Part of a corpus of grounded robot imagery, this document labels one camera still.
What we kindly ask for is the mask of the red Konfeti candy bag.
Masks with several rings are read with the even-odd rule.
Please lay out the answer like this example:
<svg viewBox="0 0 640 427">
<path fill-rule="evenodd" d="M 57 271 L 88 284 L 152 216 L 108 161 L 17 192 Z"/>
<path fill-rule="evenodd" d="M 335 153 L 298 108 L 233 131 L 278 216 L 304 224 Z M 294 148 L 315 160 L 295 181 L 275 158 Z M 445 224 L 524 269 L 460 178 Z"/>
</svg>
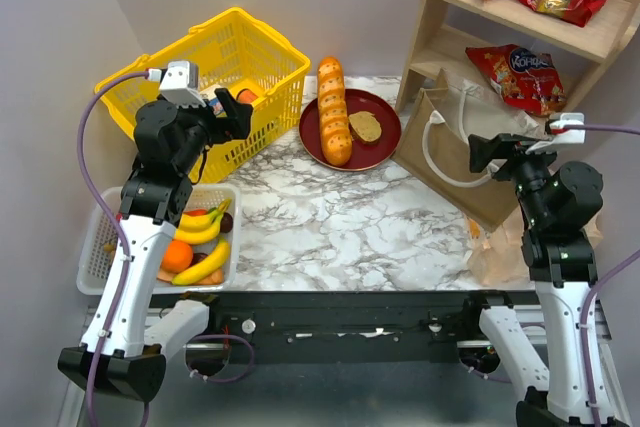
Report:
<svg viewBox="0 0 640 427">
<path fill-rule="evenodd" d="M 563 84 L 548 54 L 515 44 L 467 47 L 465 53 L 507 105 L 540 117 L 566 105 Z"/>
</svg>

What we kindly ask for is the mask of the burlap tote bag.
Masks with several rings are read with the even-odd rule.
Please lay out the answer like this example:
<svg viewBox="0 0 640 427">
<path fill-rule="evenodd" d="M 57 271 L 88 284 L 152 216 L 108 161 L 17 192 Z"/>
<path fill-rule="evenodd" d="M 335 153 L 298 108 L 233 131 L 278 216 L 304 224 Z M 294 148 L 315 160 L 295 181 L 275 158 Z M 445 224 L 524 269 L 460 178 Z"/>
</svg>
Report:
<svg viewBox="0 0 640 427">
<path fill-rule="evenodd" d="M 541 137 L 542 124 L 506 105 L 493 90 L 442 69 L 432 88 L 420 90 L 394 159 L 485 230 L 496 230 L 513 211 L 513 188 L 469 169 L 468 136 L 500 133 Z"/>
</svg>

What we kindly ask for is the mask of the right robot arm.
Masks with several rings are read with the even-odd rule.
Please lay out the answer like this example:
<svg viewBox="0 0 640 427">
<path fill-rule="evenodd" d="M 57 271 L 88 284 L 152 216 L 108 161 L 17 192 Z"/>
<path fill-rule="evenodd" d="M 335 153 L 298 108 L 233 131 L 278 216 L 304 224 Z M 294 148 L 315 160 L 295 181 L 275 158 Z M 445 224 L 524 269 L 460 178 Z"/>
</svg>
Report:
<svg viewBox="0 0 640 427">
<path fill-rule="evenodd" d="M 547 356 L 541 358 L 513 307 L 486 304 L 479 328 L 496 349 L 519 398 L 520 426 L 619 426 L 599 358 L 598 275 L 584 230 L 603 205 L 603 179 L 592 166 L 570 161 L 551 172 L 556 152 L 515 134 L 468 139 L 470 169 L 502 165 L 497 181 L 515 187 L 524 232 L 522 255 L 543 314 Z"/>
</svg>

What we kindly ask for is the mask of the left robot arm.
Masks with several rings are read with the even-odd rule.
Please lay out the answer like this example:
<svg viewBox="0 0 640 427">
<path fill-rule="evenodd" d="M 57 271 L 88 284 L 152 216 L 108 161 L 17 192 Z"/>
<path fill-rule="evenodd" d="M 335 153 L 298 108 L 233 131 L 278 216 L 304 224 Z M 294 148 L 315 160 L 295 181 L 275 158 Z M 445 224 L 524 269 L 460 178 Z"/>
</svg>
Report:
<svg viewBox="0 0 640 427">
<path fill-rule="evenodd" d="M 115 223 L 117 249 L 94 318 L 77 347 L 60 353 L 58 368 L 82 388 L 88 403 L 97 392 L 149 403 L 158 394 L 167 362 L 209 325 L 201 294 L 178 301 L 153 327 L 145 326 L 157 271 L 193 191 L 191 169 L 208 148 L 244 140 L 253 108 L 225 88 L 208 104 L 179 107 L 166 98 L 136 114 L 138 154 L 121 190 Z"/>
</svg>

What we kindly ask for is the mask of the peach plastic grocery bag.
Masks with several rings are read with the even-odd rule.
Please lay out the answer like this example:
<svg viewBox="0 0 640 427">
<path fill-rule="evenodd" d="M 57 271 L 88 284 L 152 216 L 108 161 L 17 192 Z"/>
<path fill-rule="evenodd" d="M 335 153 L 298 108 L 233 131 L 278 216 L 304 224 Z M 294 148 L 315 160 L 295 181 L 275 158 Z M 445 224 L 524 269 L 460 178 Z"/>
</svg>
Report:
<svg viewBox="0 0 640 427">
<path fill-rule="evenodd" d="M 520 287 L 530 281 L 521 252 L 524 223 L 519 209 L 489 233 L 474 220 L 466 221 L 472 250 L 467 267 L 481 285 L 505 289 L 507 285 Z"/>
</svg>

